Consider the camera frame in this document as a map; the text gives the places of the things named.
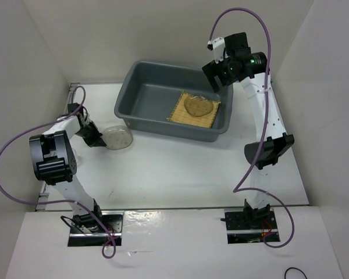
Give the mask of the woven bamboo mat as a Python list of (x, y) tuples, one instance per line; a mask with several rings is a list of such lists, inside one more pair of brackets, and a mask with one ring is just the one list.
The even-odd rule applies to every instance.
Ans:
[(202, 128), (211, 128), (221, 101), (193, 95), (183, 90), (168, 120)]

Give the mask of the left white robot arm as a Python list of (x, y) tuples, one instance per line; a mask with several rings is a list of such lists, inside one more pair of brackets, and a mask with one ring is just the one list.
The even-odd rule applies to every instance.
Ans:
[(67, 111), (76, 112), (74, 116), (63, 116), (48, 131), (30, 137), (30, 154), (35, 177), (53, 186), (64, 199), (71, 200), (74, 227), (80, 232), (85, 228), (98, 233), (104, 226), (104, 217), (95, 199), (86, 193), (76, 176), (77, 160), (70, 138), (79, 136), (89, 147), (106, 147), (107, 144), (86, 108), (77, 110), (79, 106), (79, 103), (69, 104)]

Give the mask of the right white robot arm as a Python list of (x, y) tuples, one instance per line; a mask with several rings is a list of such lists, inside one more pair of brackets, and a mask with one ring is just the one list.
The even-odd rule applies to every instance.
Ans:
[(240, 83), (250, 102), (256, 126), (256, 142), (244, 147), (250, 164), (251, 191), (244, 202), (242, 222), (257, 228), (270, 214), (269, 190), (272, 168), (294, 143), (280, 119), (276, 98), (271, 86), (270, 54), (251, 52), (246, 33), (210, 39), (207, 48), (213, 61), (203, 66), (212, 89)]

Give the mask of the clear smoked plate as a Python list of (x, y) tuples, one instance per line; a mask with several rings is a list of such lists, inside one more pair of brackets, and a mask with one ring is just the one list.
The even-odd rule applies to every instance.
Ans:
[(102, 132), (102, 139), (110, 150), (120, 150), (133, 143), (133, 135), (126, 126), (108, 127)]
[(213, 102), (203, 96), (188, 96), (184, 100), (184, 108), (189, 115), (202, 117), (213, 111)]

